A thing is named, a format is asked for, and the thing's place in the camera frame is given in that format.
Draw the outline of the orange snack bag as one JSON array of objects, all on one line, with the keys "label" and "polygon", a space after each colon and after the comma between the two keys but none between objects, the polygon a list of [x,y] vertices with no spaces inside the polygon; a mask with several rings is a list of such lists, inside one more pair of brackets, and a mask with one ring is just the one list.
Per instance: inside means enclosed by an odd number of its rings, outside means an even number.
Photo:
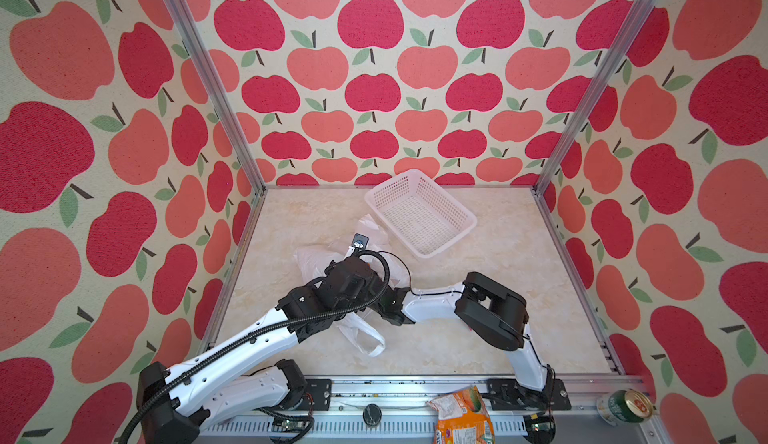
[{"label": "orange snack bag", "polygon": [[492,444],[495,434],[486,405],[476,386],[438,396],[427,402],[437,412],[435,444]]}]

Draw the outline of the aluminium frame post left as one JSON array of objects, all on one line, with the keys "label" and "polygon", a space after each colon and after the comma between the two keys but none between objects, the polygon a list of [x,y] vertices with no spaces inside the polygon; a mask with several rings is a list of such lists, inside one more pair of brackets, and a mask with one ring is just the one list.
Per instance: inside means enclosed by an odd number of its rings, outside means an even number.
[{"label": "aluminium frame post left", "polygon": [[263,199],[266,193],[266,185],[250,152],[249,144],[244,131],[229,103],[224,90],[223,82],[218,74],[216,66],[210,57],[201,35],[197,29],[197,23],[193,19],[191,10],[185,0],[163,0],[170,16],[172,17],[183,44],[189,52],[195,65],[198,76],[209,97],[211,105],[217,113],[227,138],[233,146],[234,153],[240,162],[255,195]]}]

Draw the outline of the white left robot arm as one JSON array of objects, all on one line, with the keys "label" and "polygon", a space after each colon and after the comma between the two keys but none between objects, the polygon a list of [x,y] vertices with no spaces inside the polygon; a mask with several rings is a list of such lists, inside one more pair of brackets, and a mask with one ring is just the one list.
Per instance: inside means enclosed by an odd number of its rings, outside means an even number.
[{"label": "white left robot arm", "polygon": [[349,314],[392,304],[389,281],[386,259],[360,250],[292,289],[259,321],[226,342],[171,367],[150,364],[140,372],[137,412],[119,442],[128,442],[140,429],[148,443],[191,443],[204,426],[242,410],[294,405],[306,386],[296,365],[282,361],[252,376],[247,370]]}]

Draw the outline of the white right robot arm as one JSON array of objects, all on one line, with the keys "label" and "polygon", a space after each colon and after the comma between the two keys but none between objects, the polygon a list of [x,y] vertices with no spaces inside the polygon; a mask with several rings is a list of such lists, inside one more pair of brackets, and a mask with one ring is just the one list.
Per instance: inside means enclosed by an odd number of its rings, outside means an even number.
[{"label": "white right robot arm", "polygon": [[470,272],[462,282],[443,288],[389,288],[372,309],[396,326],[461,320],[486,344],[503,351],[512,365],[512,379],[487,381],[484,398],[492,407],[544,411],[557,396],[555,371],[535,350],[526,306],[520,294],[479,272]]}]

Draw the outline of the aluminium frame post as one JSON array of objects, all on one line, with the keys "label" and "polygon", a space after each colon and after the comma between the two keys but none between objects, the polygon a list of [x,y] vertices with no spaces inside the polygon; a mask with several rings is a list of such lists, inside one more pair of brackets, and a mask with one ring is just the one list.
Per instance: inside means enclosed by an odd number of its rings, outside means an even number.
[{"label": "aluminium frame post", "polygon": [[216,66],[210,57],[201,35],[197,29],[197,23],[193,19],[191,10],[185,0],[163,0],[170,16],[172,17],[183,44],[189,52],[195,65],[198,76],[209,97],[211,105],[217,113],[227,138],[233,146],[234,153],[240,162],[255,195],[263,199],[266,193],[266,185],[250,152],[249,144],[244,131],[229,103],[224,90],[223,82],[218,74]]},{"label": "aluminium frame post", "polygon": [[658,0],[635,0],[631,5],[627,17],[619,28],[611,46],[606,51],[605,58],[597,67],[597,72],[585,91],[577,110],[568,119],[560,140],[545,163],[542,173],[532,190],[534,198],[543,198],[544,192],[552,182],[556,172],[561,168],[562,162],[575,142],[580,129],[587,122],[588,117],[610,83],[612,76],[624,62],[629,49],[634,44],[657,2]]}]

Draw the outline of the black round knob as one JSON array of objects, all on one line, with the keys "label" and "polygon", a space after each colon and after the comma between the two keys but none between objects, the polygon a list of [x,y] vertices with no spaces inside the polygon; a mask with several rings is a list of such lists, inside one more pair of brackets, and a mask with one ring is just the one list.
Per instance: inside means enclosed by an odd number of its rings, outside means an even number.
[{"label": "black round knob", "polygon": [[374,403],[367,404],[362,412],[363,422],[369,428],[378,427],[382,421],[382,416],[381,408]]}]

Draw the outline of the aluminium front rail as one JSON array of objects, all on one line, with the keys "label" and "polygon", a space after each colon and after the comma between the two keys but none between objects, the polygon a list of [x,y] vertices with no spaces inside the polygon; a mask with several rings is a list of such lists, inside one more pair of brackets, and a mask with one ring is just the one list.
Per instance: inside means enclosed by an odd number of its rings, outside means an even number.
[{"label": "aluminium front rail", "polygon": [[[508,376],[310,376],[292,406],[242,410],[206,425],[191,443],[430,443],[438,414],[427,402],[476,386],[498,443],[668,443],[658,416],[640,424],[611,426],[598,414],[597,398],[630,383],[626,376],[567,375],[544,411],[495,410],[484,398],[487,381]],[[362,412],[382,410],[378,427]]]}]

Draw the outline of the white plastic mesh basket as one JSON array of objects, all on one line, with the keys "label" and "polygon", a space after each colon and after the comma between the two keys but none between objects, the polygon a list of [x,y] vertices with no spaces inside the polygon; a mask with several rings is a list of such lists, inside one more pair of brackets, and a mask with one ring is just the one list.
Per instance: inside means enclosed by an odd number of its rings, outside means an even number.
[{"label": "white plastic mesh basket", "polygon": [[365,194],[365,202],[417,258],[431,259],[476,226],[477,217],[422,171],[408,170]]}]

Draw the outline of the white plastic bag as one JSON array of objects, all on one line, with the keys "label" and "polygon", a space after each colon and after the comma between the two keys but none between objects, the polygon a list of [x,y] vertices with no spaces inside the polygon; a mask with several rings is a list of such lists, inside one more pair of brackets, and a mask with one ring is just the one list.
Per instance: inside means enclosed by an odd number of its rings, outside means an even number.
[{"label": "white plastic bag", "polygon": [[[304,281],[320,277],[331,261],[339,261],[345,257],[349,244],[355,234],[361,234],[369,239],[367,248],[375,251],[391,251],[389,236],[373,217],[368,214],[361,218],[355,227],[355,232],[347,239],[339,237],[327,245],[309,245],[300,247],[294,252],[294,259]],[[386,340],[366,320],[370,311],[362,316],[353,313],[337,321],[334,326],[362,354],[377,357],[386,348]]]}]

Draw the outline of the green drink can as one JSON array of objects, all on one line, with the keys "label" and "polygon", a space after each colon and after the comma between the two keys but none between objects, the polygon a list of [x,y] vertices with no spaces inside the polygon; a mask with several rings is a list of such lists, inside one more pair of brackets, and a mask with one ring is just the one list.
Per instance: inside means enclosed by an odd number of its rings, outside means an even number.
[{"label": "green drink can", "polygon": [[649,397],[635,389],[621,389],[597,398],[596,409],[600,417],[611,426],[640,424],[649,420],[654,405]]}]

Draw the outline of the aluminium frame post right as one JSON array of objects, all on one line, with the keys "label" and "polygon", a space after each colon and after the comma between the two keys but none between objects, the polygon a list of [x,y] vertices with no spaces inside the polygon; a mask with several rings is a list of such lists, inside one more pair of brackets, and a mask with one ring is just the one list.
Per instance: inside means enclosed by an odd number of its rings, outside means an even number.
[{"label": "aluminium frame post right", "polygon": [[658,0],[635,0],[631,5],[627,17],[619,28],[611,46],[606,51],[605,58],[597,67],[597,72],[585,91],[577,110],[568,119],[560,140],[545,163],[542,173],[532,190],[534,198],[543,198],[544,192],[552,182],[556,172],[561,168],[562,162],[575,142],[580,129],[587,122],[588,117],[610,83],[612,76],[624,62],[629,49],[634,44],[657,2]]}]

